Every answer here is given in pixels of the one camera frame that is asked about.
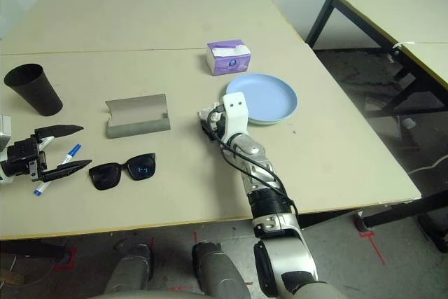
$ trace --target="robotic arm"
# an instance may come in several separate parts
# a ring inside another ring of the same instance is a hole
[[[201,126],[220,145],[224,160],[241,172],[253,215],[258,280],[263,293],[280,298],[345,298],[318,280],[316,265],[297,221],[297,208],[288,195],[263,145],[247,132],[244,94],[223,97],[223,104],[199,112]]]
[[[31,181],[52,181],[77,172],[90,164],[91,160],[79,160],[58,165],[55,169],[47,169],[47,161],[43,149],[57,137],[67,136],[83,128],[76,125],[54,125],[35,129],[34,134],[25,140],[16,141],[6,150],[11,137],[11,120],[0,115],[2,124],[0,139],[0,183],[12,183],[14,176],[29,174]]]

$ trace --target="light blue plate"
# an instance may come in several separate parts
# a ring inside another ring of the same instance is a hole
[[[233,79],[226,93],[243,92],[249,120],[255,124],[274,124],[291,116],[299,104],[294,89],[281,80],[265,74],[247,74]]]

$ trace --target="black cup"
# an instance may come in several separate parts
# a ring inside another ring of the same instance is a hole
[[[6,74],[4,82],[42,116],[52,116],[62,109],[61,100],[39,64],[23,64],[14,68]]]

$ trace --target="tissue box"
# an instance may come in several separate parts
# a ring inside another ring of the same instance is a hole
[[[219,41],[207,44],[207,64],[213,75],[246,71],[251,51],[241,40]]]

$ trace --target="black sunglasses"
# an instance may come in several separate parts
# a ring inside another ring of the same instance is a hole
[[[106,190],[118,185],[122,169],[127,169],[134,180],[151,178],[155,173],[155,153],[138,155],[123,165],[110,162],[95,166],[89,169],[89,175],[96,189]]]

